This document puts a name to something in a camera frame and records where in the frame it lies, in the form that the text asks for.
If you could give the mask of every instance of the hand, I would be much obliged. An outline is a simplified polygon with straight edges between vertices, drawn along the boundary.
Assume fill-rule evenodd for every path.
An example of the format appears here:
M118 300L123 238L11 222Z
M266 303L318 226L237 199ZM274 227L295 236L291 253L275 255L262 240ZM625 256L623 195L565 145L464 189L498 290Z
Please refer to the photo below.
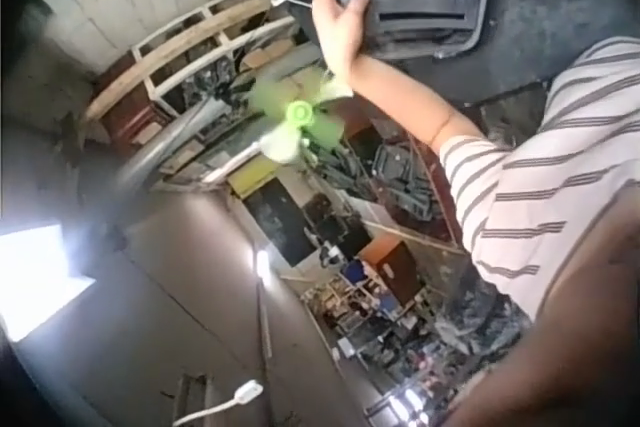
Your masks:
M333 74L348 82L353 62L358 57L364 32L364 11L369 0L349 0L342 7L336 0L313 0L313 23L327 66Z

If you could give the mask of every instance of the plug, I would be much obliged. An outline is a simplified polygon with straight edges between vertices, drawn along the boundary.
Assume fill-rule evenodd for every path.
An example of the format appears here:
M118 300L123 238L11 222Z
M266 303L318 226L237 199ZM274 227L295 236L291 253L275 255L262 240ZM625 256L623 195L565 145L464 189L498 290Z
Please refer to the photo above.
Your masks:
M263 390L264 387L262 387L262 385L255 380L250 380L246 384L238 387L236 393L233 394L233 400L235 400L239 405L245 405L258 397Z

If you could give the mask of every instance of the fingers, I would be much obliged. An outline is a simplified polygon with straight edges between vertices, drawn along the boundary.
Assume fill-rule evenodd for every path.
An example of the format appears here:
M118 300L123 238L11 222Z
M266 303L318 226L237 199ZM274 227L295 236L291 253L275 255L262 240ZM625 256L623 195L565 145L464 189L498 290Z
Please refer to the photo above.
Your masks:
M311 8L316 25L319 22L335 20L342 11L336 0L313 0Z
M364 11L367 9L367 5L369 5L369 0L349 0L345 12L362 17Z

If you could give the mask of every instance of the person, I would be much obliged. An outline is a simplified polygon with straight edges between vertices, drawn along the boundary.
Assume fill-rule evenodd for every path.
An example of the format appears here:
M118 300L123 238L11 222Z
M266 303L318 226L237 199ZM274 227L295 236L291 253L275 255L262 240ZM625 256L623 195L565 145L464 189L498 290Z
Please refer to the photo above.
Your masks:
M368 1L313 0L328 68L439 156L474 265L534 321L443 425L629 421L640 385L640 255L627 242L640 227L640 40L582 54L553 83L537 134L509 150L360 53Z

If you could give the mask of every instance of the fluorescent light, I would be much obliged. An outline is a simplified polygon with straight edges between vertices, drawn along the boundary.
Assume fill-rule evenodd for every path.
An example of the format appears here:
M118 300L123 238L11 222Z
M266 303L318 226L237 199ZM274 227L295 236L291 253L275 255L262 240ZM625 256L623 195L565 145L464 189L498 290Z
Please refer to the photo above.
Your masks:
M60 226L0 236L0 315L18 342L94 280L71 277Z
M266 250L259 250L256 255L256 274L263 282L268 282L271 278L271 267L269 266L269 253Z
M407 389L404 393L405 398L409 401L414 410L422 410L422 400L413 390Z
M411 416L409 415L409 411L402 402L392 396L389 398L389 403L391 404L391 408L400 420L402 420L403 422L407 422L409 420Z

